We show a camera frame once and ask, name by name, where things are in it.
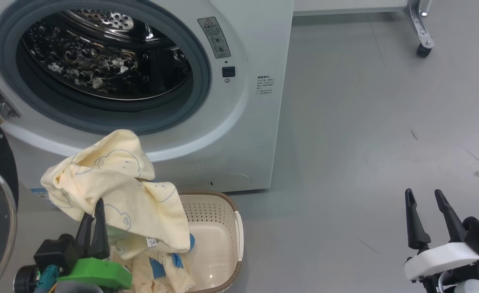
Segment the warning label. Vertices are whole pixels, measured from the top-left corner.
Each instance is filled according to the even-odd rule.
[[[273,89],[273,78],[269,75],[258,76],[256,94],[271,94]]]
[[[198,23],[205,32],[208,42],[212,47],[212,51],[216,58],[230,57],[227,40],[221,31],[221,27],[217,23],[215,17],[207,17],[198,19]]]

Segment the perforated basket side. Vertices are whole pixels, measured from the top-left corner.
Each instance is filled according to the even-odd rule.
[[[230,243],[232,245],[232,276],[220,286],[195,291],[195,293],[223,292],[232,285],[241,269],[241,261],[238,259],[240,243],[236,225],[236,206],[230,198],[220,192],[184,192],[180,193],[180,198],[189,223],[217,223],[223,225],[230,235]]]

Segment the gray rubber seal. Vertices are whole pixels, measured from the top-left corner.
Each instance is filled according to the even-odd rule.
[[[97,100],[48,76],[23,52],[20,37],[36,21],[75,9],[100,9],[131,15],[157,28],[184,52],[192,78],[150,101]],[[165,9],[142,0],[19,0],[0,17],[0,73],[31,107],[61,124],[97,134],[130,129],[138,135],[162,131],[189,118],[208,94],[211,70],[199,40]]]

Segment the metal stand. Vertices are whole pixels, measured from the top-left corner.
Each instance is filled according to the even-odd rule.
[[[411,27],[415,30],[420,45],[416,50],[416,54],[420,57],[427,57],[431,50],[435,47],[433,39],[427,32],[424,24],[422,23],[422,17],[429,14],[429,8],[431,7],[432,0],[409,0],[407,6],[404,9],[405,17],[411,24]]]

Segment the basket handle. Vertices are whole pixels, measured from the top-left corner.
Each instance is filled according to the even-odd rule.
[[[238,211],[234,212],[236,214],[236,229],[238,231],[238,261],[243,260],[243,244],[245,243],[245,238],[243,236],[243,221],[241,220],[241,215]]]

